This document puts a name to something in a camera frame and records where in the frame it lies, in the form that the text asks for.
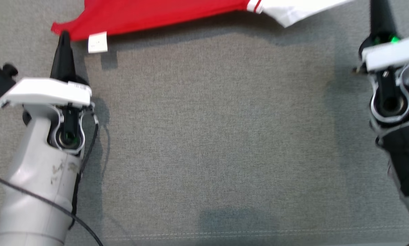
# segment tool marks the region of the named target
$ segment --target gray carpet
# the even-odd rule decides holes
[[[393,7],[409,36],[409,0]],[[0,64],[48,77],[51,23],[82,10],[83,0],[0,0]],[[101,55],[75,43],[101,122],[78,215],[108,246],[408,241],[368,127],[370,85],[350,73],[368,30],[357,0],[287,29],[232,13],[110,37]],[[0,110],[1,176],[21,113]],[[78,225],[67,237],[94,244]]]

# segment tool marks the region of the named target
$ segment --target black mount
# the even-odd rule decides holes
[[[63,31],[59,37],[50,78],[63,82],[73,81],[89,85],[88,82],[75,72],[71,39],[67,31]],[[62,108],[62,112],[64,114],[64,124],[58,132],[58,143],[62,145],[62,148],[77,148],[81,141],[80,128],[78,125],[80,111],[72,107],[72,104],[69,104]]]
[[[367,47],[389,43],[398,39],[399,36],[389,0],[370,0],[370,36],[359,47],[359,57],[362,57],[362,50]],[[409,103],[406,101],[400,87],[395,84],[396,69],[389,67],[375,73],[378,82],[375,107],[383,117],[403,114]]]

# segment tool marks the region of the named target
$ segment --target green led light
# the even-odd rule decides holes
[[[78,139],[76,138],[76,137],[73,137],[73,134],[71,134],[71,133],[69,133],[69,132],[67,132],[66,134],[65,134],[65,139],[66,140],[71,140],[72,141],[72,143],[77,143],[77,141],[78,141]]]
[[[392,36],[392,38],[390,39],[391,43],[397,43],[400,41],[400,38],[398,36]]]

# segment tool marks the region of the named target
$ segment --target stitching line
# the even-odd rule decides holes
[[[350,228],[336,228],[336,229],[306,229],[306,230],[278,230],[278,231],[239,231],[239,232],[190,232],[190,233],[165,233],[165,234],[143,234],[143,235],[122,235],[122,236],[105,236],[104,238],[125,238],[125,237],[144,237],[144,236],[177,236],[177,235],[208,235],[208,234],[239,234],[239,233],[269,233],[269,232],[314,232],[314,231],[339,231],[339,230],[351,230],[351,229],[379,229],[379,228],[391,228],[391,227],[409,227],[409,225],[386,225],[386,226],[367,226],[367,227],[350,227]],[[389,231],[389,230],[370,230],[373,231]],[[315,234],[327,234],[327,233],[346,233],[346,232],[317,232]]]
[[[185,239],[185,238],[221,238],[221,237],[251,237],[251,236],[286,236],[286,235],[318,235],[318,234],[339,234],[339,233],[355,233],[355,232],[387,232],[387,231],[402,231],[409,229],[390,229],[390,230],[366,230],[366,231],[350,231],[350,232],[318,232],[318,233],[289,233],[289,234],[256,234],[256,235],[212,235],[212,236],[187,236],[187,237],[149,237],[149,238],[133,238],[132,240],[164,240],[164,239]],[[130,238],[109,239],[111,241],[126,241]]]

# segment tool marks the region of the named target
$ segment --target white label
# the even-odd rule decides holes
[[[75,82],[68,82],[68,86],[89,92],[89,94],[92,96],[92,89],[91,87],[85,85],[85,84],[80,84],[80,83],[75,83]]]
[[[97,34],[89,35],[88,39],[88,52],[89,53],[101,53],[108,51],[108,33],[101,32]]]

